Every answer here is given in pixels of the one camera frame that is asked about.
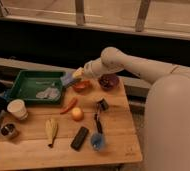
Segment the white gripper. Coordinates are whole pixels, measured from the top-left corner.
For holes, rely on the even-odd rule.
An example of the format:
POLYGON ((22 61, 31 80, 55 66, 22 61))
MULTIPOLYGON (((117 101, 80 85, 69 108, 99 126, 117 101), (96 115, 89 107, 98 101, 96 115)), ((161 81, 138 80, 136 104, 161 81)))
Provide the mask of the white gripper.
POLYGON ((72 73, 73 78, 82 78, 85 75, 88 78, 98 78, 103 75, 104 66, 100 58, 91 60, 84 65, 84 69, 79 67, 72 73))

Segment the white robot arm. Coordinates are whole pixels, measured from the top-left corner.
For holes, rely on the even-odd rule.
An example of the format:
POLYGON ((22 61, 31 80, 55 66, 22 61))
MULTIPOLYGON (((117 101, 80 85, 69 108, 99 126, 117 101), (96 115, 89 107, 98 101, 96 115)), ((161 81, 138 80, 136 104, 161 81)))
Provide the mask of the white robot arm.
POLYGON ((122 70, 151 84, 145 103, 145 171, 190 171, 190 67, 107 47, 73 76, 98 78, 122 70))

